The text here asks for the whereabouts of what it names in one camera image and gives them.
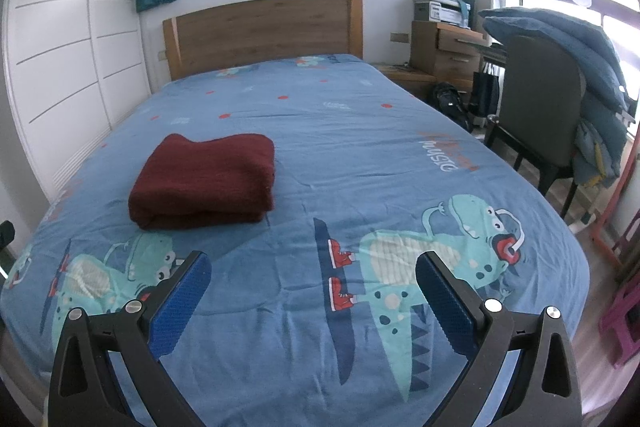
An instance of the dark red blanket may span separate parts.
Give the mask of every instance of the dark red blanket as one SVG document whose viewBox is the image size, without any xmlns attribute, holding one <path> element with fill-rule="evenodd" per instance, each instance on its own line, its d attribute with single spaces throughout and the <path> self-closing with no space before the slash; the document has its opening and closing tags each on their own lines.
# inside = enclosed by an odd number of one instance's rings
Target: dark red blanket
<svg viewBox="0 0 640 427">
<path fill-rule="evenodd" d="M 207 142 L 170 134 L 142 168 L 129 216 L 145 230 L 260 221 L 273 209 L 273 155 L 262 134 Z"/>
</svg>

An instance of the bed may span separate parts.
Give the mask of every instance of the bed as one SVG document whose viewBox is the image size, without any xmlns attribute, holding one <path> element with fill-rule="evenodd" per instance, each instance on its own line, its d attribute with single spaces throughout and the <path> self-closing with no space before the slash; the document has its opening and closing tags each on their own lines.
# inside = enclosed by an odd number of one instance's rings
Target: bed
<svg viewBox="0 0 640 427">
<path fill-rule="evenodd" d="M 238 3 L 167 20 L 164 36 L 175 82 L 86 160 L 0 294 L 40 381 L 69 309 L 113 312 L 192 250 L 212 281 L 161 362 L 210 426 L 423 425 L 466 362 L 415 283 L 426 250 L 512 311 L 557 305 L 574 334 L 589 286 L 574 236 L 503 160 L 362 61 L 362 0 Z M 127 197 L 175 132 L 271 138 L 275 209 L 254 224 L 138 229 Z"/>
</svg>

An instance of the red sneaker print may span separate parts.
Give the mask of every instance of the red sneaker print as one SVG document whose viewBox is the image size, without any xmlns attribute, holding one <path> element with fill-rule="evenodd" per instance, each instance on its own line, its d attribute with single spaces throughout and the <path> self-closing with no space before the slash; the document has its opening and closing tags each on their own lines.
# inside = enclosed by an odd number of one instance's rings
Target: red sneaker print
<svg viewBox="0 0 640 427">
<path fill-rule="evenodd" d="M 329 277 L 329 297 L 331 299 L 331 309 L 334 312 L 347 310 L 356 303 L 356 297 L 350 293 L 341 293 L 342 284 L 337 277 Z"/>
<path fill-rule="evenodd" d="M 342 268 L 356 260 L 353 252 L 341 252 L 340 243 L 335 239 L 329 239 L 329 253 L 331 253 L 331 264 L 334 268 Z"/>
</svg>

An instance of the silver bolt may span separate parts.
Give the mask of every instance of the silver bolt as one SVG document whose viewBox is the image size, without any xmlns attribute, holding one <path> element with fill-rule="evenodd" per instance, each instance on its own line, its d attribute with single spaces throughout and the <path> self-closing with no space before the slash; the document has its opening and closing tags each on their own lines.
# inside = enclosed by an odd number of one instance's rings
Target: silver bolt
<svg viewBox="0 0 640 427">
<path fill-rule="evenodd" d="M 560 318 L 560 310 L 555 306 L 548 306 L 546 308 L 546 314 L 549 315 L 549 317 L 551 317 L 552 319 Z"/>
<path fill-rule="evenodd" d="M 127 313 L 138 313 L 142 309 L 142 302 L 140 301 L 129 301 L 124 309 Z"/>
<path fill-rule="evenodd" d="M 487 299 L 484 301 L 484 307 L 487 308 L 490 312 L 497 313 L 502 309 L 502 303 L 497 299 Z"/>
<path fill-rule="evenodd" d="M 71 319 L 72 321 L 76 321 L 78 320 L 80 317 L 82 317 L 82 309 L 81 308 L 73 308 L 69 314 L 68 314 L 69 319 Z"/>
</svg>

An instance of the black bag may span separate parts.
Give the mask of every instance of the black bag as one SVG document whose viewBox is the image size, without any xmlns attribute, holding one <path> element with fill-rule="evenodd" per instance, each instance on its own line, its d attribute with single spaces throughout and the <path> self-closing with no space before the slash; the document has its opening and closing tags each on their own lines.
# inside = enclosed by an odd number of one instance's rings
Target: black bag
<svg viewBox="0 0 640 427">
<path fill-rule="evenodd" d="M 468 112 L 462 105 L 460 94 L 458 90 L 448 82 L 439 82 L 433 86 L 427 98 L 427 103 L 440 111 L 449 118 L 449 120 L 456 122 L 467 132 L 472 131 L 473 124 L 471 117 L 469 117 Z"/>
<path fill-rule="evenodd" d="M 474 73 L 474 87 L 469 99 L 469 112 L 480 118 L 486 118 L 490 114 L 498 112 L 500 84 L 498 76 L 491 73 L 493 67 L 490 64 L 485 64 L 482 73 Z"/>
</svg>

